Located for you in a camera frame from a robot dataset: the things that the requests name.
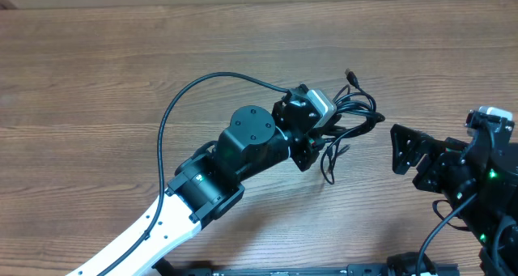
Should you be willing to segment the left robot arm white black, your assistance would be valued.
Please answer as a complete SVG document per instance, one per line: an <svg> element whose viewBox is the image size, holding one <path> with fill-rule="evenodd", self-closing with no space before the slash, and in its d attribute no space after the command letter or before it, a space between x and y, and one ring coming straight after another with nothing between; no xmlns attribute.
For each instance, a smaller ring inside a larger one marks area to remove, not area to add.
<svg viewBox="0 0 518 276"><path fill-rule="evenodd" d="M321 127L331 106L284 104L273 112L255 106L236 110L216 141L183 162L164 194L115 240L82 264L74 275L145 275L244 195L243 180L287 159L307 170L323 147Z"/></svg>

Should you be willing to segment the black cable silver plug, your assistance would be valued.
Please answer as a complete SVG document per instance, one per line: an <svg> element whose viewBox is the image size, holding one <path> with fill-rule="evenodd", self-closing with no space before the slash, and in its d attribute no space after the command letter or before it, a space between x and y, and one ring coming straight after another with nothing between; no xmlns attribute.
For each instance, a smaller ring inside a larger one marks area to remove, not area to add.
<svg viewBox="0 0 518 276"><path fill-rule="evenodd" d="M352 129L343 130L339 132L338 136L333 136L332 138L325 139L327 147L325 148L325 151L321 157L320 169L325 181L330 185L335 184L334 169L338 157L344 155L350 149L349 144L346 144L345 146L340 146L340 143L344 138L348 138L349 133L351 132ZM327 170L324 169L325 158L328 159Z"/></svg>

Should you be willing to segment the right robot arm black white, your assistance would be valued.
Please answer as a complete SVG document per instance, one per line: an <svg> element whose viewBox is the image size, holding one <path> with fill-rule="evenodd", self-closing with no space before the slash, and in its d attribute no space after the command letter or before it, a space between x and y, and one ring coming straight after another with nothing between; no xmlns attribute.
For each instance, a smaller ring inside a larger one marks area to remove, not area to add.
<svg viewBox="0 0 518 276"><path fill-rule="evenodd" d="M394 125L393 171L416 168L416 189L441 193L451 206L414 254L411 275L436 275L425 258L436 235L457 217L482 246L479 257L486 275L517 273L517 145L510 141L513 121L493 116L467 122L471 142L434 139L421 131Z"/></svg>

